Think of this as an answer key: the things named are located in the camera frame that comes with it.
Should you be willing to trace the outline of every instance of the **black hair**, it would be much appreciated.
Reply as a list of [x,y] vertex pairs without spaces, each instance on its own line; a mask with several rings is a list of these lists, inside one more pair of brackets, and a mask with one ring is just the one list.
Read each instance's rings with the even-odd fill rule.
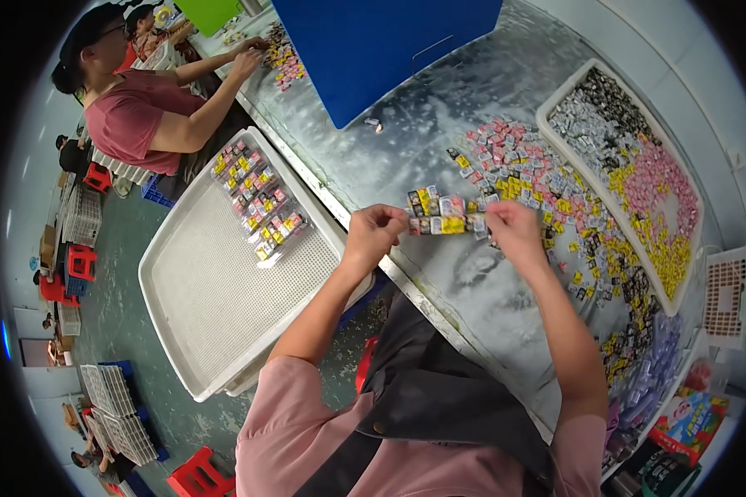
[[155,7],[161,5],[162,3],[163,2],[161,0],[158,3],[145,3],[144,5],[139,5],[135,8],[135,10],[127,15],[127,19],[125,20],[125,29],[130,40],[135,38],[135,32],[138,29],[138,22],[141,19],[146,19],[146,16],[150,15],[155,10]]
[[75,452],[74,450],[71,453],[72,456],[72,462],[75,463],[75,466],[78,468],[85,468],[85,466],[82,465],[82,462],[80,461],[80,454]]
[[61,47],[59,62],[52,70],[52,84],[63,94],[76,94],[84,85],[80,68],[80,52],[100,40],[105,28],[113,21],[124,17],[128,6],[135,6],[141,0],[130,0],[127,4],[103,3],[80,17],[80,20],[67,35]]

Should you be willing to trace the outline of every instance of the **metal table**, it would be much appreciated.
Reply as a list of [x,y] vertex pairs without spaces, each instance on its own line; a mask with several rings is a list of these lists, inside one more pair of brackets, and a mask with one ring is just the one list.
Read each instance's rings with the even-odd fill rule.
[[[265,36],[277,19],[268,8],[243,31]],[[228,51],[222,38],[196,34],[190,39],[205,57]],[[237,99],[348,228],[349,213],[357,208],[378,202],[402,205],[408,191],[429,184],[436,184],[441,194],[477,197],[445,148],[504,114],[535,124],[538,106],[592,56],[596,53],[566,26],[514,2],[503,6],[491,34],[408,79],[344,130],[331,124],[309,80],[295,80],[281,92],[274,85],[275,72],[261,69]],[[228,68],[217,73],[223,78]],[[340,60],[337,70],[343,70]],[[364,124],[366,117],[380,119],[383,132],[376,134]],[[712,214],[703,232],[703,244],[718,243]],[[574,238],[563,236],[557,240],[560,247]],[[567,275],[561,276],[566,284],[577,258],[563,249],[556,252],[569,263]],[[533,296],[502,254],[472,236],[404,237],[380,266],[460,352],[509,387],[549,442],[561,392]],[[701,320],[703,288],[700,273],[680,311],[688,335]],[[620,299],[602,310],[574,302],[595,335],[607,336],[627,322]]]

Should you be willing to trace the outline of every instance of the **worn painted floor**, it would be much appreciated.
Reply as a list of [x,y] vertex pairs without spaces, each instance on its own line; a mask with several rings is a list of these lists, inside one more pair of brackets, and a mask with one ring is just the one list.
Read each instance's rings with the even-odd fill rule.
[[[146,404],[171,459],[138,469],[155,495],[175,495],[165,482],[171,471],[203,445],[215,450],[231,468],[235,437],[254,396],[217,394],[196,403],[183,388],[158,341],[138,284],[138,263],[169,209],[140,197],[134,187],[122,200],[109,193],[103,200],[102,228],[95,250],[97,281],[82,299],[82,331],[75,342],[76,363],[129,359]],[[355,396],[356,364],[364,339],[378,333],[386,316],[381,301],[373,301],[336,334],[332,350],[320,364],[324,402],[333,409]]]

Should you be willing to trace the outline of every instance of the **blue light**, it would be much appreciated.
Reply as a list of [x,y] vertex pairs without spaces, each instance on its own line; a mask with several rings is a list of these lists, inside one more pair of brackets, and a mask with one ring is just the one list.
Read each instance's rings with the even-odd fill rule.
[[9,334],[5,332],[5,321],[0,321],[3,328],[3,345],[5,345],[5,356],[11,360],[11,349],[9,349]]

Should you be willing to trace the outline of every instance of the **blue divider board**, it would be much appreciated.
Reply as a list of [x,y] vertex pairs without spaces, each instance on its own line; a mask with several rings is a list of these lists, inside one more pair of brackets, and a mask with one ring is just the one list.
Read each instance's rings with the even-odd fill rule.
[[272,2],[337,129],[413,70],[492,31],[502,5],[502,0]]

